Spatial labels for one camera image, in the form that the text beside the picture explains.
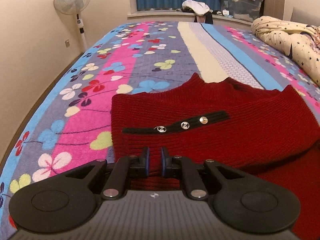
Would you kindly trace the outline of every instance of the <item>logo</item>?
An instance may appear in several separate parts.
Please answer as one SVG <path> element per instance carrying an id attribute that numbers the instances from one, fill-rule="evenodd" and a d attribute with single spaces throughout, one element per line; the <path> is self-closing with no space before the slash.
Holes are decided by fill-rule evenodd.
<path id="1" fill-rule="evenodd" d="M 157 197 L 159 197 L 160 195 L 158 194 L 158 193 L 152 193 L 152 194 L 150 194 L 150 197 L 152 197 L 152 198 L 157 198 Z"/>

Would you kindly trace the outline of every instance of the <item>window sill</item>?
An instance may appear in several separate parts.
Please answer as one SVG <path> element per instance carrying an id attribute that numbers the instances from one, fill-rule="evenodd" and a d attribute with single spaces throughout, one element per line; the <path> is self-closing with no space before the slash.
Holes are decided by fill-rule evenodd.
<path id="1" fill-rule="evenodd" d="M 175 11 L 175 10 L 148 10 L 148 11 L 137 11 L 135 13 L 132 14 L 128 14 L 128 19 L 131 18 L 140 18 L 140 17 L 158 17 L 158 16 L 190 16 L 192 18 L 195 17 L 195 13 L 185 13 L 185 12 L 181 12 L 181 11 Z M 222 21 L 227 21 L 227 22 L 236 22 L 236 23 L 240 23 L 243 25 L 248 25 L 251 26 L 250 22 L 246 22 L 244 20 L 239 20 L 239 19 L 235 19 L 235 18 L 227 18 L 224 16 L 219 16 L 219 15 L 212 15 L 213 20 L 222 20 Z"/>

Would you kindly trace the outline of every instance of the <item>yellow blanket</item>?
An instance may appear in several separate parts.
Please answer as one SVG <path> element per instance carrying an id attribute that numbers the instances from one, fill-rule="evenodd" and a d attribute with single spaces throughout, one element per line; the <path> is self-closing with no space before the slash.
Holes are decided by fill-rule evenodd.
<path id="1" fill-rule="evenodd" d="M 252 33 L 295 61 L 318 85 L 320 81 L 320 28 L 262 16 Z"/>

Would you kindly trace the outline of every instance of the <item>pink stripe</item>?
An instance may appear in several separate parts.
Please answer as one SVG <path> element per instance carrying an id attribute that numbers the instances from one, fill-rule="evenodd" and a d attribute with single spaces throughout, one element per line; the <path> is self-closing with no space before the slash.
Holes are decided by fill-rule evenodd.
<path id="1" fill-rule="evenodd" d="M 276 70 L 278 70 L 279 72 L 282 72 L 282 73 L 286 74 L 286 75 L 290 78 L 289 72 L 288 72 L 285 68 L 281 67 L 281 65 L 278 65 L 278 64 L 276 63 L 275 59 L 274 59 L 271 55 L 266 55 L 266 54 L 258 51 L 259 48 L 252 46 L 252 44 L 250 44 L 247 40 L 245 40 L 245 39 L 238 33 L 237 30 L 234 30 L 234 29 L 232 29 L 232 28 L 230 28 L 230 27 L 225 27 L 225 28 L 226 28 L 228 31 L 230 31 L 230 32 L 232 33 L 232 35 L 236 36 L 238 40 L 242 41 L 243 44 L 247 45 L 247 46 L 248 46 L 250 49 L 252 49 L 254 52 L 258 53 L 262 58 L 269 60 L 270 63 L 271 63 L 270 65 L 273 66 L 274 68 L 276 68 Z M 294 88 L 296 88 L 296 89 L 298 89 L 300 92 L 304 93 L 304 94 L 305 94 L 304 98 L 306 98 L 306 100 L 307 100 L 312 106 L 314 106 L 314 108 L 316 109 L 316 111 L 317 111 L 318 113 L 320 113 L 320 109 L 319 109 L 319 107 L 318 107 L 318 105 L 317 105 L 317 101 L 316 101 L 314 98 L 312 98 L 312 97 L 307 93 L 307 90 L 306 90 L 303 86 L 299 85 L 297 80 L 292 79 L 292 81 L 290 81 L 290 80 L 288 80 L 288 81 L 290 82 L 290 84 L 291 84 Z"/>
<path id="2" fill-rule="evenodd" d="M 134 31 L 136 29 L 143 29 L 144 31 L 135 32 L 137 35 L 123 40 L 122 44 L 129 44 L 121 46 L 118 49 L 113 49 L 115 51 L 109 56 L 103 67 L 100 67 L 100 72 L 90 79 L 98 80 L 101 85 L 105 86 L 105 88 L 98 92 L 93 92 L 93 88 L 87 91 L 88 96 L 86 98 L 90 98 L 92 103 L 83 107 L 81 106 L 81 102 L 79 102 L 77 107 L 80 108 L 80 111 L 68 119 L 68 122 L 62 131 L 62 135 L 52 152 L 52 159 L 61 152 L 68 152 L 72 156 L 72 161 L 65 167 L 59 169 L 57 171 L 58 173 L 75 168 L 98 158 L 106 158 L 107 148 L 102 150 L 92 150 L 90 148 L 90 143 L 94 141 L 101 132 L 111 131 L 109 113 L 111 110 L 111 98 L 116 94 L 116 90 L 119 85 L 128 83 L 136 62 L 136 58 L 132 55 L 139 53 L 138 50 L 128 49 L 128 47 L 131 44 L 141 44 L 141 42 L 137 42 L 137 40 L 142 39 L 143 34 L 148 32 L 148 25 L 147 23 L 141 24 L 138 25 Z M 109 67 L 115 62 L 122 62 L 122 65 L 125 66 L 125 70 L 103 75 L 106 71 L 103 71 L 102 69 Z M 123 78 L 111 81 L 112 76 L 123 76 Z"/>

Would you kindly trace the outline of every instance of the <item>metal button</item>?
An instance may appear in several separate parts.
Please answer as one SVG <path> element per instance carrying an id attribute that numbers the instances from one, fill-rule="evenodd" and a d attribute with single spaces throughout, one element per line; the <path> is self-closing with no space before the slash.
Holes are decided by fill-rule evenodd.
<path id="1" fill-rule="evenodd" d="M 202 198 L 202 197 L 205 197 L 206 195 L 207 193 L 201 189 L 194 189 L 193 191 L 191 191 L 191 196 L 196 198 Z"/>
<path id="2" fill-rule="evenodd" d="M 156 128 L 157 128 L 158 132 L 161 132 L 161 133 L 167 131 L 167 128 L 165 128 L 164 126 L 157 126 Z"/>
<path id="3" fill-rule="evenodd" d="M 187 130 L 189 129 L 190 127 L 190 124 L 188 122 L 182 122 L 181 123 L 181 128 L 184 129 L 184 130 Z"/>
<path id="4" fill-rule="evenodd" d="M 103 191 L 103 194 L 106 196 L 106 197 L 116 197 L 119 195 L 119 191 L 117 191 L 116 189 L 114 188 L 108 188 L 106 189 L 105 191 Z"/>
<path id="5" fill-rule="evenodd" d="M 200 117 L 199 121 L 200 121 L 200 123 L 202 123 L 202 124 L 206 124 L 206 123 L 208 122 L 208 118 L 206 118 L 205 116 L 203 116 L 203 117 Z"/>

